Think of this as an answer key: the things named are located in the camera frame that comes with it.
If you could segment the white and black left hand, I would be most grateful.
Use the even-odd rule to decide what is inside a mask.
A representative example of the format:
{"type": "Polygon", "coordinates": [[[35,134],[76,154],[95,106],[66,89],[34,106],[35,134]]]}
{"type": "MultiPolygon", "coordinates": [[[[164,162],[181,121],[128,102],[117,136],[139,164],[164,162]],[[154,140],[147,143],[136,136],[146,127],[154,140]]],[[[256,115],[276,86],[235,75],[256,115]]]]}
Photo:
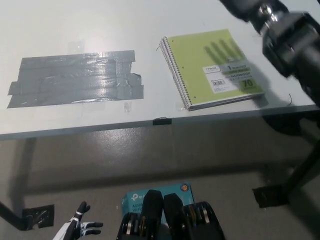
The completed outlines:
{"type": "Polygon", "coordinates": [[[84,214],[90,209],[86,201],[81,202],[73,217],[62,225],[53,240],[79,240],[88,235],[99,235],[104,225],[102,222],[82,222],[84,214]]]}

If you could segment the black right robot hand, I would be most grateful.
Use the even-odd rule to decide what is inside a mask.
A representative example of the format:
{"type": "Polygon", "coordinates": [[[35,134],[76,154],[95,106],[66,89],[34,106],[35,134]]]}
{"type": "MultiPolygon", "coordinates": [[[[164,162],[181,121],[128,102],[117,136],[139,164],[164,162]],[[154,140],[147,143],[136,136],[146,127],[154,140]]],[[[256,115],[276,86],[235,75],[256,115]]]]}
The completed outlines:
{"type": "Polygon", "coordinates": [[[250,22],[253,28],[260,33],[265,17],[260,8],[267,4],[267,0],[220,0],[223,6],[237,19],[250,22]]]}

